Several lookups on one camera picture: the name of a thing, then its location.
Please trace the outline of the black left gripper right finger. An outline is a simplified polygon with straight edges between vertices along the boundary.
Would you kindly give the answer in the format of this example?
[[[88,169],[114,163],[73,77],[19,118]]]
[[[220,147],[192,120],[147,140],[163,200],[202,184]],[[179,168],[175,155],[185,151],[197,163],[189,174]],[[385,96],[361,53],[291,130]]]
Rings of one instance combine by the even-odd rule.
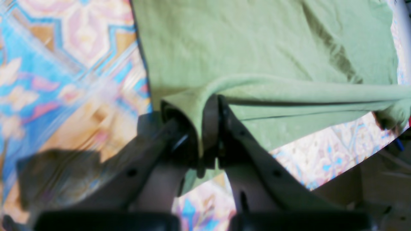
[[[202,172],[225,171],[236,214],[230,231],[374,231],[365,212],[349,211],[310,192],[252,136],[224,96],[206,102]]]

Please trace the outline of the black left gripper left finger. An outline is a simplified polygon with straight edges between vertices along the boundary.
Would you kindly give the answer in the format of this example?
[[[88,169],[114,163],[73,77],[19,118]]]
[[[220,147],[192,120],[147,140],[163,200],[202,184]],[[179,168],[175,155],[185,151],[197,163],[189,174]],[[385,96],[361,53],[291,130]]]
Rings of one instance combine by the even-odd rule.
[[[172,213],[175,197],[187,192],[201,177],[198,137],[189,117],[173,104],[161,104],[164,124],[138,146],[124,148],[135,154],[98,190],[73,206],[43,212],[36,231],[179,231]]]

